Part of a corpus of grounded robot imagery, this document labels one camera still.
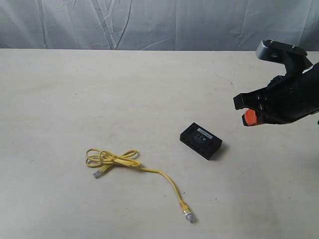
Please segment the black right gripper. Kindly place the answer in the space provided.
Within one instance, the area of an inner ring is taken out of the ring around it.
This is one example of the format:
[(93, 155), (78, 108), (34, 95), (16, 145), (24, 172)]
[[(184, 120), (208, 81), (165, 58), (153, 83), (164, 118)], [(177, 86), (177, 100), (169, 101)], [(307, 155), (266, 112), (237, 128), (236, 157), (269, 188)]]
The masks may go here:
[(260, 91), (240, 93), (233, 101), (236, 110), (247, 109), (244, 126), (293, 123), (319, 111), (319, 68), (288, 71)]

